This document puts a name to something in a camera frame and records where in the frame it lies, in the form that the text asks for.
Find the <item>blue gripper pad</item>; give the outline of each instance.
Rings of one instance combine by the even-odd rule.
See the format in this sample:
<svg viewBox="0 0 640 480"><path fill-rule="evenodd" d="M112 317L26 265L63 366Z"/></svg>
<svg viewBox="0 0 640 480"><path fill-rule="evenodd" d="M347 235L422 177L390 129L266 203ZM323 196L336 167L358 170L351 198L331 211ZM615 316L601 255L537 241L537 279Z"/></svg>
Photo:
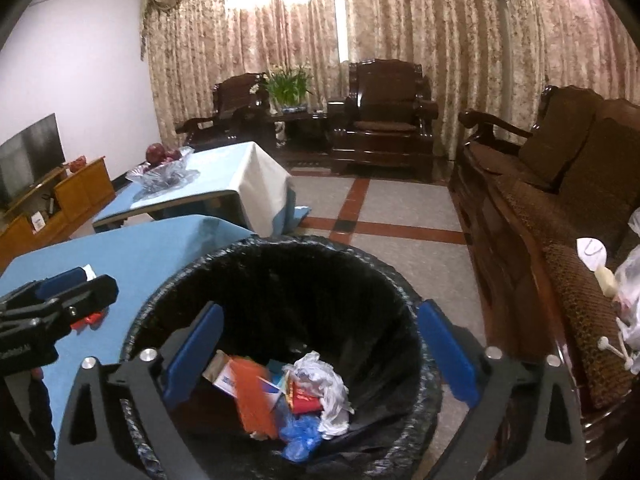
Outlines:
<svg viewBox="0 0 640 480"><path fill-rule="evenodd" d="M49 278L48 280L42 280L40 285L36 288L35 296L40 301L46 301L49 298L53 298L86 281L86 272L82 267L76 267L75 269L67 270L61 274Z"/></svg>
<svg viewBox="0 0 640 480"><path fill-rule="evenodd" d="M476 368L452 333L452 325L432 300L418 307L418 330L451 393L472 408L479 399Z"/></svg>
<svg viewBox="0 0 640 480"><path fill-rule="evenodd" d="M188 328L173 332L162 345L162 400L172 410L189 399L220 340L222 307L209 301Z"/></svg>

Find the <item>floral curtain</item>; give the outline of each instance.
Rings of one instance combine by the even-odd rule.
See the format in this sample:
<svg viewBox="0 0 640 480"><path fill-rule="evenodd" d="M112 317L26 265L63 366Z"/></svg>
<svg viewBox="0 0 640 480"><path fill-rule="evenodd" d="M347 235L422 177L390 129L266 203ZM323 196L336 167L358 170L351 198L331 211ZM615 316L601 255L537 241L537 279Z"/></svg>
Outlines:
<svg viewBox="0 0 640 480"><path fill-rule="evenodd" d="M455 158L465 108L530 128L545 84L640 103L638 50L605 0L345 1L351 61L404 59L430 78L437 155Z"/></svg>
<svg viewBox="0 0 640 480"><path fill-rule="evenodd" d="M212 113L211 88L245 72L308 63L312 105L339 95L334 0L181 0L151 7L146 53L162 141L175 127Z"/></svg>

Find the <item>tv screen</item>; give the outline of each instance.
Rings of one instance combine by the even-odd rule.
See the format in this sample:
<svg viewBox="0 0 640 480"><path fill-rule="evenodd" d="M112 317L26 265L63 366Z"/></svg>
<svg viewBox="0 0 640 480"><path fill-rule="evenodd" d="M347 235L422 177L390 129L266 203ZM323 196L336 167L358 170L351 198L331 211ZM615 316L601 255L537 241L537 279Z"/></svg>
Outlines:
<svg viewBox="0 0 640 480"><path fill-rule="evenodd" d="M0 145L0 203L9 205L64 161L55 114L14 135Z"/></svg>

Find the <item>black garbage bag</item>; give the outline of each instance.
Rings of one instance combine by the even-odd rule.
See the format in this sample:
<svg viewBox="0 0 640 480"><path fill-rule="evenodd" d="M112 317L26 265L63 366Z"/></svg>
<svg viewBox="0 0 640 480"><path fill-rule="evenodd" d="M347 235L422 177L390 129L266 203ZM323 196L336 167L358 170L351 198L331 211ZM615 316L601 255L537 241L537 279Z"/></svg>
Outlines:
<svg viewBox="0 0 640 480"><path fill-rule="evenodd" d="M355 410L347 434L295 465L279 455L281 441L244 434L233 399L203 379L172 417L212 478L411 478L442 393L415 323L420 297L398 272L322 237L249 238L169 279L141 309L121 358L159 348L209 300L225 312L218 348L261 364L315 350L342 376Z"/></svg>

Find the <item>metal screw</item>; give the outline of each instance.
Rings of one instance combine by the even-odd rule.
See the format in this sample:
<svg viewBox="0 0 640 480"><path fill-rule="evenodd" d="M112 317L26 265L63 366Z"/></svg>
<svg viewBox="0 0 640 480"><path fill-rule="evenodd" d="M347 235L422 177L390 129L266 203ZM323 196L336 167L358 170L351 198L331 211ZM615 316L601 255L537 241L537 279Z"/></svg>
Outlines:
<svg viewBox="0 0 640 480"><path fill-rule="evenodd" d="M562 361L557 355L548 355L546 356L546 364L553 368L558 368L562 364Z"/></svg>
<svg viewBox="0 0 640 480"><path fill-rule="evenodd" d="M142 352L140 352L140 359L142 359L145 363L153 361L156 357L158 357L158 350L155 348L145 348Z"/></svg>
<svg viewBox="0 0 640 480"><path fill-rule="evenodd" d="M496 361L502 359L502 350L500 350L497 346L488 346L484 350L484 354L489 359L495 359Z"/></svg>
<svg viewBox="0 0 640 480"><path fill-rule="evenodd" d="M90 370L95 366L96 363L97 360L95 357L85 357L84 359L82 359L82 368L84 368L85 370Z"/></svg>

